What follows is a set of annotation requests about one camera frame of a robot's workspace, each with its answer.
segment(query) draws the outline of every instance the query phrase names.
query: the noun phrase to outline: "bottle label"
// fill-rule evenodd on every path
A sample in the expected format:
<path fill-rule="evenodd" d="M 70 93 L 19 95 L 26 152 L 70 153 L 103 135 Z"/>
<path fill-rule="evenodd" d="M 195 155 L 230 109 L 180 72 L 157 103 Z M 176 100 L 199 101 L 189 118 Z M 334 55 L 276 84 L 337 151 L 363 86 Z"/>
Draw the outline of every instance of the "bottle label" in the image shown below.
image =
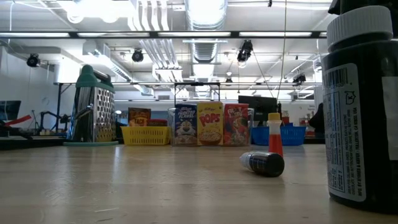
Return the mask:
<path fill-rule="evenodd" d="M 348 63 L 323 73 L 329 191 L 357 202 L 366 199 L 358 69 Z"/>
<path fill-rule="evenodd" d="M 398 161 L 398 77 L 382 77 L 384 110 L 386 112 L 388 153 Z"/>

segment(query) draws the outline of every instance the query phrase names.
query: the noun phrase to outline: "desk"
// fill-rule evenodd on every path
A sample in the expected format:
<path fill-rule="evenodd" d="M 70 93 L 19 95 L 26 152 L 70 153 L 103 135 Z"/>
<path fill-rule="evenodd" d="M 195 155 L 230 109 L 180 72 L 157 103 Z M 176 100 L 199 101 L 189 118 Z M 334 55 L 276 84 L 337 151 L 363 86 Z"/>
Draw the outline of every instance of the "desk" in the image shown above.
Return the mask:
<path fill-rule="evenodd" d="M 323 145 L 285 147 L 285 172 L 273 179 L 239 163 L 264 148 L 0 151 L 1 223 L 398 223 L 329 199 Z"/>

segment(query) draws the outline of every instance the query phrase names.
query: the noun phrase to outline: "red cereal box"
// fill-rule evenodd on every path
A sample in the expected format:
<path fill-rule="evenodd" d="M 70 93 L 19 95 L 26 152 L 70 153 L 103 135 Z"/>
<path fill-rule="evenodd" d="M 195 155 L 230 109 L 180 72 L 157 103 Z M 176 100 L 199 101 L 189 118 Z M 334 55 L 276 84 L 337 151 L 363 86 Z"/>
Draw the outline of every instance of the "red cereal box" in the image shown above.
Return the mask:
<path fill-rule="evenodd" d="M 225 104 L 224 145 L 242 146 L 248 143 L 248 108 L 245 103 Z"/>

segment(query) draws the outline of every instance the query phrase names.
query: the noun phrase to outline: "blue basket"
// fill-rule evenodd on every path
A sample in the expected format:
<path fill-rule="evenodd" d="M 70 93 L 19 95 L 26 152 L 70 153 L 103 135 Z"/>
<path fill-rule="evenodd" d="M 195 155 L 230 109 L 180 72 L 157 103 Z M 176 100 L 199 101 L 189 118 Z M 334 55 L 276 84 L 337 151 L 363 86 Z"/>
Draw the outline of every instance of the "blue basket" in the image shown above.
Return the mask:
<path fill-rule="evenodd" d="M 301 146 L 304 143 L 306 127 L 280 127 L 280 136 L 284 146 Z M 260 146 L 268 146 L 269 128 L 252 128 L 253 143 Z"/>

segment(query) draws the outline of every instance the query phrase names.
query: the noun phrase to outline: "cereal box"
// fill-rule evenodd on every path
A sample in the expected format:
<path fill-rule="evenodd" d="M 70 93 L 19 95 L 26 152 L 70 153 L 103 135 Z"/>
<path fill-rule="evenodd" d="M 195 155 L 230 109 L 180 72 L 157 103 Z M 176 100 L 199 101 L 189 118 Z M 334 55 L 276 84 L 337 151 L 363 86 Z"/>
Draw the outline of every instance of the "cereal box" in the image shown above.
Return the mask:
<path fill-rule="evenodd" d="M 223 104 L 198 103 L 198 144 L 223 144 Z"/>
<path fill-rule="evenodd" d="M 129 108 L 129 126 L 147 126 L 150 109 Z"/>
<path fill-rule="evenodd" d="M 174 144 L 197 144 L 197 106 L 175 105 Z"/>
<path fill-rule="evenodd" d="M 248 143 L 248 104 L 226 104 L 224 108 L 224 145 L 242 146 Z"/>

